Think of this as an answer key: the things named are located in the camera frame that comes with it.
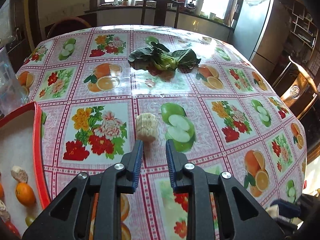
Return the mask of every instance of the chair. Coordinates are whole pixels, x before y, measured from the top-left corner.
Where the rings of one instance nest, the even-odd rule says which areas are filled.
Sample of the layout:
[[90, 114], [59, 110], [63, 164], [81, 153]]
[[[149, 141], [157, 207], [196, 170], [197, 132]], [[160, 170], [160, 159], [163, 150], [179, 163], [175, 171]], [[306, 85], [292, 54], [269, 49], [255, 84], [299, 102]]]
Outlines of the chair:
[[79, 17], [67, 17], [56, 22], [51, 27], [47, 35], [47, 39], [50, 39], [52, 37], [55, 37], [61, 34], [73, 32], [73, 31], [79, 31], [87, 28], [92, 28], [92, 26], [84, 19], [81, 19]]
[[281, 79], [284, 77], [284, 75], [288, 72], [290, 67], [295, 65], [299, 71], [299, 75], [297, 76], [297, 79], [294, 81], [294, 83], [291, 85], [291, 87], [281, 96], [281, 100], [286, 104], [287, 107], [291, 107], [297, 99], [300, 97], [300, 95], [304, 92], [307, 85], [309, 84], [316, 96], [311, 100], [311, 102], [303, 109], [303, 111], [297, 116], [297, 119], [300, 120], [308, 111], [309, 109], [314, 105], [316, 100], [320, 98], [320, 93], [316, 87], [316, 84], [314, 83], [313, 79], [309, 76], [307, 71], [294, 62], [291, 57], [289, 56], [289, 64], [286, 66], [286, 68], [282, 71], [280, 76], [276, 79], [276, 81], [273, 83], [272, 88], [275, 88], [275, 86], [281, 81]]
[[165, 17], [167, 14], [168, 3], [172, 3], [177, 6], [176, 18], [174, 20], [174, 28], [177, 28], [178, 17], [179, 17], [179, 7], [184, 6], [183, 2], [176, 2], [173, 0], [143, 0], [142, 15], [141, 15], [141, 25], [144, 25], [144, 17], [146, 15], [147, 1], [156, 2], [155, 19], [153, 22], [154, 26], [164, 26]]

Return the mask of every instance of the window sill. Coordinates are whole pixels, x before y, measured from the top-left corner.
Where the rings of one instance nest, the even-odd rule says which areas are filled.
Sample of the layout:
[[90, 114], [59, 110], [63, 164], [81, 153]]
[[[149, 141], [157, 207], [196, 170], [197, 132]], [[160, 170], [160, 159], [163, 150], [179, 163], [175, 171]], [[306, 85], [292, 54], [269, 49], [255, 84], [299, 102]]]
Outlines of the window sill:
[[[98, 11], [105, 11], [105, 10], [113, 10], [113, 9], [142, 9], [142, 5], [120, 5], [120, 6], [108, 6], [108, 7], [104, 7], [104, 6], [99, 6], [96, 10], [88, 10], [88, 11], [85, 11], [85, 13], [92, 13], [92, 12], [98, 12]], [[156, 9], [155, 7], [153, 6], [147, 6], [147, 9]], [[176, 12], [175, 10], [172, 10], [172, 9], [167, 9], [167, 11], [170, 11], [170, 12]], [[206, 17], [203, 17], [203, 16], [200, 16], [200, 15], [195, 15], [193, 13], [188, 13], [188, 12], [180, 12], [179, 13], [181, 14], [186, 14], [186, 15], [189, 15], [189, 16], [193, 16], [193, 17], [197, 17], [199, 19], [203, 19], [203, 20], [207, 20], [209, 22], [213, 22], [213, 23], [216, 23], [216, 24], [219, 24], [221, 26], [224, 26], [226, 28], [229, 28], [229, 29], [232, 29], [230, 26], [224, 24], [224, 23], [220, 23], [220, 22], [217, 22], [215, 20], [211, 20], [211, 19], [208, 19]]]

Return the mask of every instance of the refrigerator door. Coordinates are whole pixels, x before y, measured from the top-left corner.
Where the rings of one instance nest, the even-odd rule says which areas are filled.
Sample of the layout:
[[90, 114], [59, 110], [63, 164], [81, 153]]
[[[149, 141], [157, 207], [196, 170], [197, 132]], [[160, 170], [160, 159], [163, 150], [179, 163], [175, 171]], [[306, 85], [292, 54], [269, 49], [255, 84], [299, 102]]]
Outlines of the refrigerator door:
[[255, 52], [252, 54], [250, 62], [266, 80], [268, 80], [276, 66]]
[[290, 15], [278, 0], [271, 0], [270, 9], [254, 50], [276, 65], [290, 33]]
[[231, 44], [248, 60], [261, 35], [271, 0], [249, 6], [243, 3]]

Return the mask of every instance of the red tomato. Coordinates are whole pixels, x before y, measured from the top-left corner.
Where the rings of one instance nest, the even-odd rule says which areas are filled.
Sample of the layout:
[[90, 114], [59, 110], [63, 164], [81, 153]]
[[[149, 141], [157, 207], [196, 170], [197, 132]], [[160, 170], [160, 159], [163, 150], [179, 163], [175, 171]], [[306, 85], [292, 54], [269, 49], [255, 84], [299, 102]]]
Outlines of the red tomato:
[[11, 223], [11, 221], [7, 221], [5, 224], [12, 233], [14, 233], [17, 237], [21, 238], [18, 229], [14, 226], [14, 224]]

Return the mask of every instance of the silver refrigerator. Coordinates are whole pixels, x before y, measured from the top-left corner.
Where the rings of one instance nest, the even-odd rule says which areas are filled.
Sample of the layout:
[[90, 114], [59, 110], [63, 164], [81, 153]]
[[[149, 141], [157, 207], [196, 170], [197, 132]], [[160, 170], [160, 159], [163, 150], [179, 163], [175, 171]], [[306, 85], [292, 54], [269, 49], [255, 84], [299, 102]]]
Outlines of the silver refrigerator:
[[278, 0], [243, 2], [231, 44], [268, 80], [290, 33], [290, 15]]

